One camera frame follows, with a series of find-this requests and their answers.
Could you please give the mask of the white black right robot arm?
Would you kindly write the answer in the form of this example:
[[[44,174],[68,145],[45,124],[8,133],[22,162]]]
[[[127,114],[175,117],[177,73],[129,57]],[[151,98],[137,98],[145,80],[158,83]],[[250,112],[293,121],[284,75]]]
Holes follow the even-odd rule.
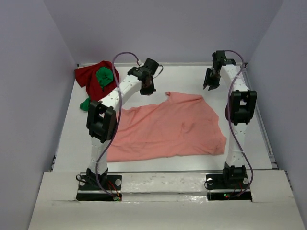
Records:
[[[213,66],[206,71],[203,88],[215,90],[223,79],[228,86],[225,118],[228,121],[230,136],[228,153],[221,173],[206,176],[208,190],[238,189],[245,187],[245,154],[243,145],[246,129],[254,116],[257,93],[250,90],[242,79],[244,65],[237,69],[234,59],[226,57],[226,50],[212,54]]]

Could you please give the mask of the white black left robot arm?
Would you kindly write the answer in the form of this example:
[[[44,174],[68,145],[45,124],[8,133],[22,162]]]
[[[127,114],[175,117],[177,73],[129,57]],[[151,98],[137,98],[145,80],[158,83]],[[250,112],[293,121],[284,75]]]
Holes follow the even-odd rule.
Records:
[[[91,159],[86,176],[93,188],[106,185],[107,150],[116,135],[123,104],[137,92],[151,95],[156,91],[153,80],[159,66],[147,58],[144,64],[132,67],[123,80],[115,80],[116,87],[108,96],[90,103],[86,127],[91,137]]]

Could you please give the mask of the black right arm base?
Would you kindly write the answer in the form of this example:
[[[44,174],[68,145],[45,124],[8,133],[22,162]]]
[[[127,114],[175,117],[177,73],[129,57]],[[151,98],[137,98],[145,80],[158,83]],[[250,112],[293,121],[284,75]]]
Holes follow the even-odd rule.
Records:
[[[238,196],[248,187],[248,176],[241,182],[235,184],[226,184],[221,174],[207,174],[204,187],[207,190],[208,201],[227,201],[227,200],[252,200],[251,191],[248,188],[244,193]]]

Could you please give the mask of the pink t shirt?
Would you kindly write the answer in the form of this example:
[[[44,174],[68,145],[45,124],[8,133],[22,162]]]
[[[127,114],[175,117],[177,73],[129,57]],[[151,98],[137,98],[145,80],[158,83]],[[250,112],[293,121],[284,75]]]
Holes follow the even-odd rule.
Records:
[[[219,117],[201,95],[166,92],[160,104],[123,109],[108,162],[222,155]]]

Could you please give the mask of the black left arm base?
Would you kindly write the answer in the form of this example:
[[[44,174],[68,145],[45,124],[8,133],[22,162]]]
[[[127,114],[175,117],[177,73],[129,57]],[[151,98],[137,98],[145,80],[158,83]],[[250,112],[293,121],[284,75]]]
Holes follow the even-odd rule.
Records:
[[[117,202],[122,200],[121,185],[122,175],[109,174],[104,183],[101,182],[101,189],[95,178],[89,178],[86,174],[78,174],[75,179],[78,181],[76,200],[78,201],[103,201]]]

